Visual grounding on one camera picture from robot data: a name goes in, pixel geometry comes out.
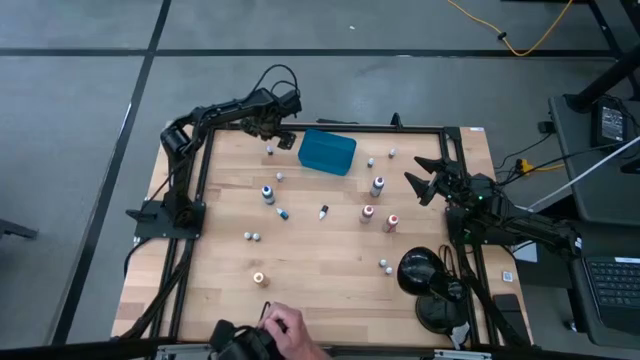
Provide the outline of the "blue plastic bin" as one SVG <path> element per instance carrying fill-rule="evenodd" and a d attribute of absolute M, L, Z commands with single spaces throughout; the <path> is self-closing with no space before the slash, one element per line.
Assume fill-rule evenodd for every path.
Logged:
<path fill-rule="evenodd" d="M 353 138 L 309 129 L 304 133 L 298 159 L 305 167 L 345 176 L 351 168 L 356 146 Z"/>

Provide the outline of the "person's hand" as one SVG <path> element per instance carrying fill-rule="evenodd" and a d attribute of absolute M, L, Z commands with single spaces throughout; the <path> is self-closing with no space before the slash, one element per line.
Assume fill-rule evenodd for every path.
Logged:
<path fill-rule="evenodd" d="M 273 302 L 260 319 L 258 327 L 271 335 L 286 360 L 331 360 L 312 340 L 298 309 Z"/>

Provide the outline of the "yellow power plug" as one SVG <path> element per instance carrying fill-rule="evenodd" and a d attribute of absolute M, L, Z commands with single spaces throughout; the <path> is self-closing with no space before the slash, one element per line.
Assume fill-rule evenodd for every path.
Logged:
<path fill-rule="evenodd" d="M 534 172 L 555 171 L 555 170 L 561 169 L 563 167 L 564 167 L 563 164 L 536 167 L 533 164 L 531 164 L 530 162 L 528 162 L 526 159 L 517 159 L 516 160 L 516 164 L 515 164 L 515 169 L 517 170 L 517 172 L 519 174 L 524 174 L 524 175 L 528 175 L 529 173 L 534 173 Z"/>

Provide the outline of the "black power adapter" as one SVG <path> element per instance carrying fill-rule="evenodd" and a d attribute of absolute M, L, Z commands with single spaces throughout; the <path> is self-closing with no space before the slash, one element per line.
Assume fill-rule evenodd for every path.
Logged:
<path fill-rule="evenodd" d="M 619 145 L 628 140 L 627 115 L 623 103 L 612 97 L 598 99 L 591 112 L 591 145 Z"/>

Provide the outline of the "flat black phone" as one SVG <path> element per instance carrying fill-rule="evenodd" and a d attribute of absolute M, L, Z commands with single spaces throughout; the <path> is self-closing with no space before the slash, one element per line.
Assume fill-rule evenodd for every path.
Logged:
<path fill-rule="evenodd" d="M 526 328 L 519 300 L 515 294 L 494 295 L 493 300 L 505 320 L 514 328 Z"/>

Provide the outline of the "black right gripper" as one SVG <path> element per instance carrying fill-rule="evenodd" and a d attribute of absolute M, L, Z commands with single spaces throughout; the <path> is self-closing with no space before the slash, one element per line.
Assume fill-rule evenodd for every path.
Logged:
<path fill-rule="evenodd" d="M 496 183 L 492 178 L 482 173 L 470 175 L 458 162 L 419 156 L 415 156 L 414 161 L 429 174 L 436 173 L 430 181 L 404 173 L 421 206 L 427 206 L 436 193 L 457 206 L 478 206 L 496 194 Z"/>

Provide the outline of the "black stand leg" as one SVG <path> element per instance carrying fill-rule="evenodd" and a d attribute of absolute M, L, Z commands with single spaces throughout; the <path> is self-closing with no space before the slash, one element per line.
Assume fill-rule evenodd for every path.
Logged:
<path fill-rule="evenodd" d="M 594 102 L 603 97 L 623 79 L 640 67 L 640 44 L 625 53 L 607 71 L 576 95 L 566 95 L 566 103 L 575 112 L 588 112 Z"/>

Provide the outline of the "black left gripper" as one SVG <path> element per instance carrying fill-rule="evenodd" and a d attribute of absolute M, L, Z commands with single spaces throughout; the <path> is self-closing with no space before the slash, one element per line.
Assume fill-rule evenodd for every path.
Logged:
<path fill-rule="evenodd" d="M 247 134 L 261 139 L 271 139 L 279 137 L 278 147 L 281 149 L 292 148 L 296 141 L 294 132 L 283 132 L 281 121 L 288 115 L 288 108 L 280 103 L 258 103 L 241 102 L 241 110 L 245 110 L 247 115 L 240 120 L 240 128 Z"/>

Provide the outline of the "dark gray furniture foot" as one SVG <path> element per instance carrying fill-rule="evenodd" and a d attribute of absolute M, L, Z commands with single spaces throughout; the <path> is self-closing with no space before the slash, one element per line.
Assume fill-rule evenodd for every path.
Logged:
<path fill-rule="evenodd" d="M 38 231 L 22 225 L 0 219 L 0 239 L 4 236 L 18 236 L 25 239 L 34 239 Z"/>

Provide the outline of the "white paper sheet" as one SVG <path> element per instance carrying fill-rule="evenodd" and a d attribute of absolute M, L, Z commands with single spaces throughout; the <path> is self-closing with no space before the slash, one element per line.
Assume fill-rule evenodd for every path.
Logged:
<path fill-rule="evenodd" d="M 516 260 L 537 263 L 538 250 L 533 242 L 525 242 L 511 247 L 511 251 Z"/>

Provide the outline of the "white rod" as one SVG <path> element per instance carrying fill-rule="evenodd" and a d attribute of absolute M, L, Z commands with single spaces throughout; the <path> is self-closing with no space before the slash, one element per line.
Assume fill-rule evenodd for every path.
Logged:
<path fill-rule="evenodd" d="M 547 194 L 546 196 L 542 197 L 541 199 L 537 200 L 536 202 L 534 202 L 533 204 L 529 205 L 526 208 L 523 208 L 523 210 L 529 212 L 529 213 L 533 213 L 534 210 L 539 207 L 540 205 L 542 205 L 543 203 L 547 202 L 548 200 L 550 200 L 551 198 L 553 198 L 554 196 L 560 194 L 561 192 L 563 192 L 565 189 L 568 189 L 569 187 L 571 187 L 572 185 L 574 185 L 575 183 L 579 182 L 580 180 L 582 180 L 583 178 L 585 178 L 586 176 L 588 176 L 589 174 L 591 174 L 593 171 L 595 171 L 597 168 L 599 168 L 600 166 L 604 165 L 606 162 L 608 162 L 609 160 L 613 159 L 614 157 L 618 156 L 619 154 L 625 152 L 628 148 L 634 146 L 636 143 L 640 142 L 640 135 L 635 137 L 634 139 L 630 140 L 629 142 L 627 142 L 625 145 L 623 145 L 622 147 L 620 147 L 619 149 L 615 150 L 613 153 L 607 155 L 605 158 L 603 158 L 602 160 L 598 161 L 597 163 L 595 163 L 594 165 L 592 165 L 591 167 L 589 167 L 587 170 L 583 171 L 582 173 L 580 173 L 578 176 L 576 176 L 575 178 L 573 178 L 572 180 L 570 180 L 569 182 L 567 182 L 566 184 L 562 185 L 561 187 L 559 187 L 558 189 L 554 190 L 553 192 Z"/>

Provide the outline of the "black hand-held device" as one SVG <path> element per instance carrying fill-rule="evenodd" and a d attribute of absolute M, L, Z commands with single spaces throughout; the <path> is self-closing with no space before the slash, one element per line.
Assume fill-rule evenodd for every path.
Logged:
<path fill-rule="evenodd" d="M 211 353 L 217 360 L 284 360 L 276 341 L 264 329 L 243 325 L 236 327 L 219 320 L 209 339 Z"/>

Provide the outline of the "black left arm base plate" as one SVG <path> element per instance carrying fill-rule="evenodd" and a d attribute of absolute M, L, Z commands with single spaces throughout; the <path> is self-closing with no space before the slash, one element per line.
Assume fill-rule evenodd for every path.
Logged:
<path fill-rule="evenodd" d="M 140 210 L 128 209 L 125 213 L 137 223 L 134 235 L 140 238 L 198 239 L 202 233 L 206 204 L 196 201 L 191 222 L 175 225 L 161 201 L 144 202 Z"/>

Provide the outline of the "dark gray side desk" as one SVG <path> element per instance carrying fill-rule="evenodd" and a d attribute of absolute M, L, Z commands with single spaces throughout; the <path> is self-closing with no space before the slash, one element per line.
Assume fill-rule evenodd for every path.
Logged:
<path fill-rule="evenodd" d="M 548 100 L 570 179 L 597 168 L 571 186 L 578 216 L 593 223 L 640 227 L 640 142 L 629 152 L 599 162 L 609 152 L 591 146 L 592 115 L 573 111 L 563 96 Z"/>

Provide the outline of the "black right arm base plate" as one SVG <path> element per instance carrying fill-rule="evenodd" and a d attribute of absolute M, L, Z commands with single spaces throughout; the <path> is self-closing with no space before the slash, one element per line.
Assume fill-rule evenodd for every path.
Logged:
<path fill-rule="evenodd" d="M 448 207 L 445 212 L 450 242 L 453 245 L 516 245 L 519 239 L 504 230 L 490 213 Z"/>

